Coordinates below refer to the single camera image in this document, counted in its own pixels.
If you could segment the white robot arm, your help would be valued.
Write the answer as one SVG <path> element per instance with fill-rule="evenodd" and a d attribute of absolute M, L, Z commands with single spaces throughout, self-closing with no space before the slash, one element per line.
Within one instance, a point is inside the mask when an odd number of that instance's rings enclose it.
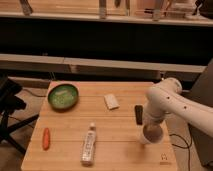
<path fill-rule="evenodd" d="M 143 109 L 143 124 L 160 124 L 167 112 L 190 124 L 200 162 L 213 171 L 213 58 L 186 97 L 177 78 L 150 86 Z"/>

